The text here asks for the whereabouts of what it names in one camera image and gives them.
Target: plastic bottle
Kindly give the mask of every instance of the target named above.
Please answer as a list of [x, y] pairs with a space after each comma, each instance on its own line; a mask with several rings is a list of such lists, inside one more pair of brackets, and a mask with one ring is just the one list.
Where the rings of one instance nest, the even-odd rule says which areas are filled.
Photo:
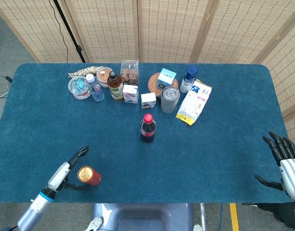
[[143, 142], [152, 142], [155, 136], [156, 122], [151, 114], [145, 114], [140, 123], [141, 139]]
[[111, 71], [109, 73], [109, 78], [107, 80], [107, 84], [109, 86], [111, 96], [116, 101], [123, 100], [123, 83], [122, 78], [115, 73], [115, 71]]
[[197, 72], [198, 72], [198, 69], [194, 65], [189, 65], [186, 68], [186, 72], [180, 87], [180, 91], [182, 93], [187, 93], [189, 91], [192, 83], [194, 82]]
[[92, 97], [96, 102], [102, 101], [105, 98], [105, 95], [101, 89], [100, 84], [97, 79], [92, 74], [86, 75], [86, 80], [92, 88]]

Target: black pole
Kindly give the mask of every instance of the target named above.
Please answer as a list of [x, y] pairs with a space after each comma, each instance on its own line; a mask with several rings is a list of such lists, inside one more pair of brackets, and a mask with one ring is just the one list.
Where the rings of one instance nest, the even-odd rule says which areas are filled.
[[64, 16], [64, 13], [63, 13], [63, 11], [62, 11], [62, 9], [61, 9], [61, 7], [60, 7], [59, 2], [58, 2], [57, 0], [53, 0], [53, 2], [55, 3], [55, 6], [56, 6], [57, 10], [59, 11], [59, 14], [60, 14], [60, 16], [61, 16], [61, 18], [62, 18], [62, 20], [63, 20], [63, 22], [64, 22], [64, 25], [66, 26], [66, 29], [67, 29], [67, 31], [68, 31], [70, 37], [71, 37], [71, 40], [72, 40], [72, 42], [74, 43], [74, 45], [75, 45], [75, 47], [76, 47], [76, 50], [77, 50], [77, 52], [78, 52], [78, 54], [79, 54], [79, 56], [80, 56], [80, 58], [81, 58], [81, 61], [82, 61], [83, 63], [85, 63], [85, 59], [84, 59], [84, 57], [83, 57], [83, 55], [82, 55], [82, 53], [81, 53], [82, 48], [81, 48], [81, 46], [79, 46], [78, 43], [76, 42], [76, 39], [75, 39], [74, 35], [73, 35], [72, 32], [71, 32], [71, 29], [70, 29], [70, 27], [69, 27], [69, 25], [68, 25], [68, 22], [67, 22], [67, 20], [66, 20], [66, 18], [65, 18], [65, 16]]

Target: blue tablecloth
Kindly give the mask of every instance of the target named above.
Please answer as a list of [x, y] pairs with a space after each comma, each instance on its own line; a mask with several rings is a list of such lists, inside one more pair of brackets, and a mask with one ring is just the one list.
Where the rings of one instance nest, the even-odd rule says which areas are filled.
[[[59, 202], [285, 202], [284, 192], [264, 187], [260, 174], [280, 174], [262, 136], [286, 136], [268, 69], [252, 64], [195, 64], [197, 77], [213, 87], [193, 126], [155, 108], [115, 102], [108, 89], [97, 103], [77, 100], [66, 73], [91, 66], [120, 64], [24, 64], [18, 67], [0, 120], [0, 202], [27, 202], [44, 188], [58, 167], [81, 147], [89, 153], [69, 175], [92, 166], [102, 174], [97, 187], [63, 189]], [[139, 93], [162, 68], [181, 82], [187, 64], [140, 64]], [[139, 124], [152, 113], [152, 143], [140, 140]]]

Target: red bottle cap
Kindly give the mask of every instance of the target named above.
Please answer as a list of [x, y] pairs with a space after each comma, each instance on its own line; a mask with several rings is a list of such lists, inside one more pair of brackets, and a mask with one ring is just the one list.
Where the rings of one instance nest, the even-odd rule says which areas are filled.
[[153, 116], [151, 114], [145, 114], [143, 120], [145, 123], [150, 124], [153, 121]]

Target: water bottle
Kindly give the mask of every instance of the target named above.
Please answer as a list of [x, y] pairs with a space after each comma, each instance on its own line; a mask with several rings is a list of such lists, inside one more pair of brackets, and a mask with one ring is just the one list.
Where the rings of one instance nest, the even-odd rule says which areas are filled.
[[89, 85], [92, 88], [92, 97], [96, 102], [102, 101], [105, 98], [103, 90], [97, 79], [92, 74], [86, 75], [86, 80], [88, 81]]
[[196, 66], [194, 65], [189, 65], [186, 68], [185, 76], [182, 80], [181, 87], [180, 87], [180, 90], [182, 93], [187, 93], [189, 91], [192, 83], [194, 82], [197, 72], [198, 70]]

